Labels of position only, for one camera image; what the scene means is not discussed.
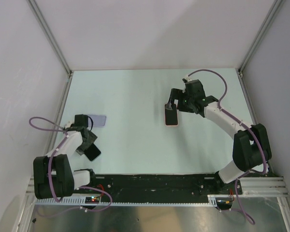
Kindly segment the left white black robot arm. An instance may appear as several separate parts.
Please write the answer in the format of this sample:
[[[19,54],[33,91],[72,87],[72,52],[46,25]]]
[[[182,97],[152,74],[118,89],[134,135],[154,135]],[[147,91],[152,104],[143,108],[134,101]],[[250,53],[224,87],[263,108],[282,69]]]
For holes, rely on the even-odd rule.
[[[97,136],[92,132],[94,120],[88,115],[75,115],[74,121],[65,127],[56,125],[55,132],[64,134],[61,142],[44,156],[33,161],[34,193],[37,199],[53,198],[60,202],[72,196],[76,189],[87,193],[97,189],[92,169],[72,170],[69,159],[74,153],[85,155],[93,161],[101,151],[94,144]]]

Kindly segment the translucent purple phone case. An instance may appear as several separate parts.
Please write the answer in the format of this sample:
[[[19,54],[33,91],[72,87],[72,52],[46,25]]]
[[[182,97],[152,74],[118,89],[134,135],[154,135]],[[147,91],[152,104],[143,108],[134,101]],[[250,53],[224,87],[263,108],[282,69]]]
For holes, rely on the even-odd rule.
[[[88,126],[90,128],[103,128],[106,124],[107,116],[105,115],[88,115]]]

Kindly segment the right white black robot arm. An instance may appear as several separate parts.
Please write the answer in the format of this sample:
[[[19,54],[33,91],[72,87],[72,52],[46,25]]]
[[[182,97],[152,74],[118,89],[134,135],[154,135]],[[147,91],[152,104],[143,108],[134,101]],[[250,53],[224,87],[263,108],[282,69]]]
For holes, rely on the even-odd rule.
[[[165,104],[165,124],[178,124],[178,112],[193,113],[202,116],[225,131],[233,140],[232,160],[216,173],[214,189],[220,194],[231,188],[231,182],[256,172],[261,165],[261,174],[266,173],[267,161],[271,159],[271,149],[264,125],[252,125],[236,118],[221,106],[221,101],[214,96],[206,96],[199,80],[184,79],[183,90],[171,89]]]

